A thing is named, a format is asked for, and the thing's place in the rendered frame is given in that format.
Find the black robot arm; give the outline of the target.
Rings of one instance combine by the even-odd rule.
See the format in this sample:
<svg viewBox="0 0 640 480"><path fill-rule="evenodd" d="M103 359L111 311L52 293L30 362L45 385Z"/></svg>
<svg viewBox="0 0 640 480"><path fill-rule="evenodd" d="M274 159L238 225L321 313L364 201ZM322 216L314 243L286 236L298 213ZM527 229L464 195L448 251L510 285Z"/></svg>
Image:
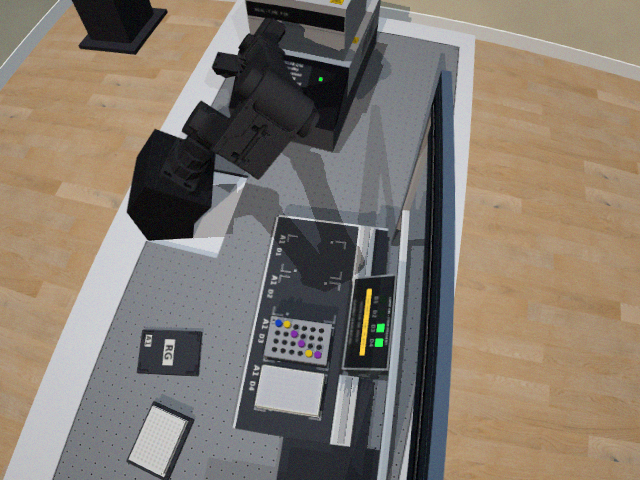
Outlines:
<svg viewBox="0 0 640 480"><path fill-rule="evenodd" d="M285 29L265 18L245 36L238 55L217 52L212 69L224 78L237 76L234 91L242 99L229 118L200 101L182 129L187 138L176 139L158 173L161 180L192 194L212 152L259 180L296 134L304 138L314 129L320 114L278 47Z"/></svg>

